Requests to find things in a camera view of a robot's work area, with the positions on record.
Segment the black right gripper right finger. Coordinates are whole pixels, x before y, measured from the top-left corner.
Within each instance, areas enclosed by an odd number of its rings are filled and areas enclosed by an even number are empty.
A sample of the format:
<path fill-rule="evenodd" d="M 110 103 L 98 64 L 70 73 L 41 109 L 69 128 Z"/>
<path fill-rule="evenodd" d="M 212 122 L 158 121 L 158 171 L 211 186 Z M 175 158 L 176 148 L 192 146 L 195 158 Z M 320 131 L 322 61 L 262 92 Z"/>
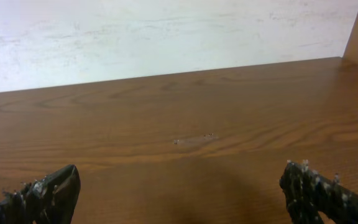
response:
<path fill-rule="evenodd" d="M 358 194 L 343 187 L 337 175 L 329 180 L 311 170 L 308 161 L 288 161 L 279 186 L 292 223 L 323 223 L 321 213 L 334 223 L 358 223 Z"/>

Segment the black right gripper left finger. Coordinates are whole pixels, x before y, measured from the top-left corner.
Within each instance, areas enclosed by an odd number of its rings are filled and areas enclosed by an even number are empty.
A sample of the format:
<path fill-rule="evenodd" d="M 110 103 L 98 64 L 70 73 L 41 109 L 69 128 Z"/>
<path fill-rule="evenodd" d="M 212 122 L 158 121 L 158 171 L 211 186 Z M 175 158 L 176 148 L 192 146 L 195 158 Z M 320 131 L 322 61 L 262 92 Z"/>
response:
<path fill-rule="evenodd" d="M 67 165 L 21 190 L 2 194 L 0 224 L 70 224 L 81 189 L 78 169 Z"/>

